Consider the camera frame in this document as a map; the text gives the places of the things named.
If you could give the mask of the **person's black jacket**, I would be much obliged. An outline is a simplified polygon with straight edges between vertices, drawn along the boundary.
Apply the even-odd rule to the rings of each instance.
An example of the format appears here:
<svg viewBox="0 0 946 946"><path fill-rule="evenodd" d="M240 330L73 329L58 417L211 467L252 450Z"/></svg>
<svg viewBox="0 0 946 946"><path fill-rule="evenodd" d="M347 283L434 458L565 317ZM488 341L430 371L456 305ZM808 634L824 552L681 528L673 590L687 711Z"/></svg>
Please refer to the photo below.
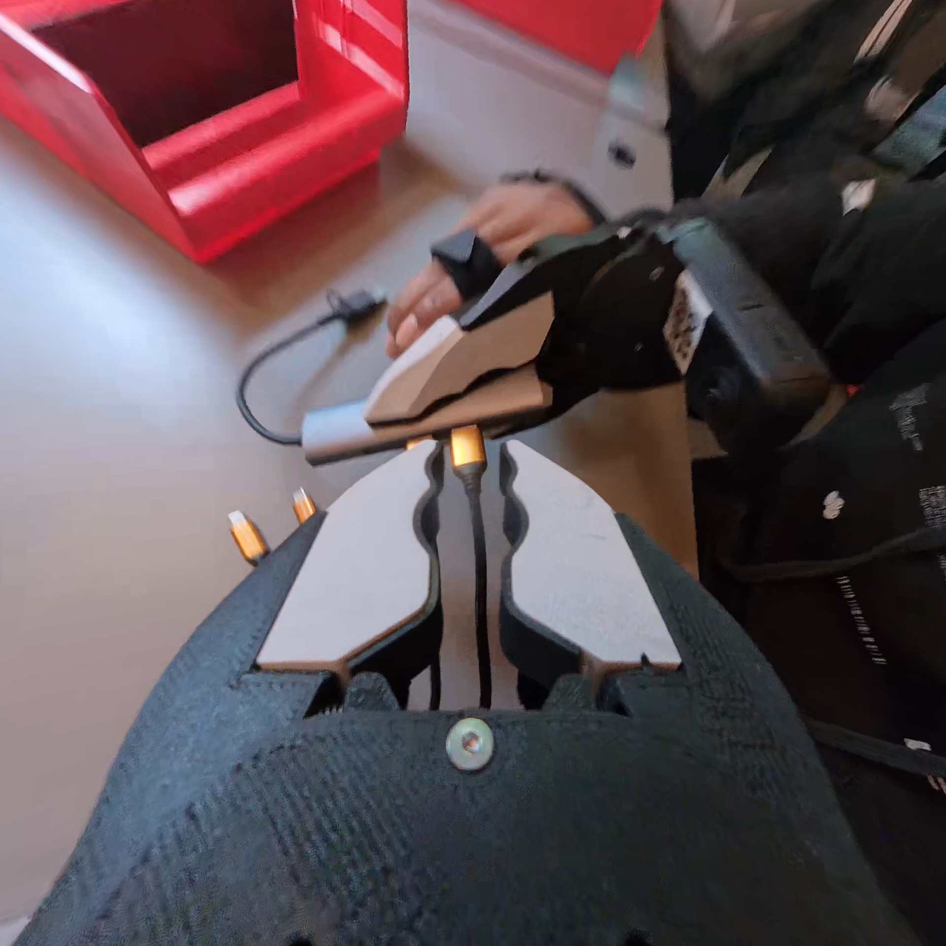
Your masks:
<svg viewBox="0 0 946 946"><path fill-rule="evenodd" d="M874 51L861 47L892 2L828 2L777 54L722 103L693 110L674 131L677 156L689 174L714 152L725 183L764 152L738 197L801 178L824 176L842 196L864 205L875 193L911 183L944 185L896 167L893 139L923 104L944 89L944 2L907 2L900 23Z"/></svg>

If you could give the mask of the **red plastic bin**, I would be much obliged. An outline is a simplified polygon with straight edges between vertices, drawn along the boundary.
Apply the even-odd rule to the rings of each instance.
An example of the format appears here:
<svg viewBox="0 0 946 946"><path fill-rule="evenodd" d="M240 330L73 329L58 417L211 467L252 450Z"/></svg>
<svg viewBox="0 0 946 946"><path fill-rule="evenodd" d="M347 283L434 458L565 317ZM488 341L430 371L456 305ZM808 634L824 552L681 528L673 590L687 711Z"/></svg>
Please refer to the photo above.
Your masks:
<svg viewBox="0 0 946 946"><path fill-rule="evenodd" d="M407 3L1 3L2 115L198 263L372 165Z"/></svg>
<svg viewBox="0 0 946 946"><path fill-rule="evenodd" d="M608 74L649 41L661 1L462 1L487 20L574 63Z"/></svg>

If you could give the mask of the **person's right hand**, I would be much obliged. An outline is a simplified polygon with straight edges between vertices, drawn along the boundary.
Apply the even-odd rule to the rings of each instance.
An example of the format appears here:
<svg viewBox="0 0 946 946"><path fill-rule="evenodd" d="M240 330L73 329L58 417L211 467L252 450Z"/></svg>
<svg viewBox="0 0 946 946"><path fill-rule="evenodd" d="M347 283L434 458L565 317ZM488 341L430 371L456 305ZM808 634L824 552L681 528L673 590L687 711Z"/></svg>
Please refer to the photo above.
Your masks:
<svg viewBox="0 0 946 946"><path fill-rule="evenodd" d="M508 264L540 240L578 235L594 221L560 183L501 183L489 187L460 221L473 229L500 263ZM386 353L398 358L462 297L443 266L432 260L400 291L387 312Z"/></svg>

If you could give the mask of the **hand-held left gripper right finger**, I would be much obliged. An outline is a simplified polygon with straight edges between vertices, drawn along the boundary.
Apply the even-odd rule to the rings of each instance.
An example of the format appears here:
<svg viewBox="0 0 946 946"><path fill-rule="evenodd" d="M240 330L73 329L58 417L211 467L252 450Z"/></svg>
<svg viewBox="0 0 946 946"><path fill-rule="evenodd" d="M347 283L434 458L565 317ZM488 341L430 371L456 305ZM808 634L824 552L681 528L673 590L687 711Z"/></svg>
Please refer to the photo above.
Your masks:
<svg viewBox="0 0 946 946"><path fill-rule="evenodd" d="M580 676L678 671L679 650L618 515L590 486L519 441L501 449L503 654L551 692Z"/></svg>

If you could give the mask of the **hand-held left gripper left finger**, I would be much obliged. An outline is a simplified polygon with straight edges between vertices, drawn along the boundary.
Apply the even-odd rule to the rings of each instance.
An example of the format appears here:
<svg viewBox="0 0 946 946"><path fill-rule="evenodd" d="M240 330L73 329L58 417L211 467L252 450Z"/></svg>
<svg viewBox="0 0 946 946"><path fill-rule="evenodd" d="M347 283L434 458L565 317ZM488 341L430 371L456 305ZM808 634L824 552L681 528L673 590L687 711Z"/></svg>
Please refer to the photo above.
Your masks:
<svg viewBox="0 0 946 946"><path fill-rule="evenodd" d="M443 445L422 442L328 508L255 657L264 672L383 676L399 703L443 641Z"/></svg>

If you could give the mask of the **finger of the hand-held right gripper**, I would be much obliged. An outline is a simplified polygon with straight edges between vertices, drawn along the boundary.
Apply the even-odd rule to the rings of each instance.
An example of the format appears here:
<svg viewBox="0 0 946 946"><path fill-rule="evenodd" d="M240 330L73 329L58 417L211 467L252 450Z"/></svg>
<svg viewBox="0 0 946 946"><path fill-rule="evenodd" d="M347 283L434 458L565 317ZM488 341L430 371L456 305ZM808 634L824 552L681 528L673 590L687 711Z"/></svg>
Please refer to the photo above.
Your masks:
<svg viewBox="0 0 946 946"><path fill-rule="evenodd" d="M471 425L506 422L542 411L551 403L550 384L539 377L534 364L527 364L443 399L418 417L369 422L368 427L378 435L419 438Z"/></svg>
<svg viewBox="0 0 946 946"><path fill-rule="evenodd" d="M443 316L374 385L367 398L367 422L420 418L435 406L464 395L487 375L533 361L553 318L550 291L468 330L452 317Z"/></svg>

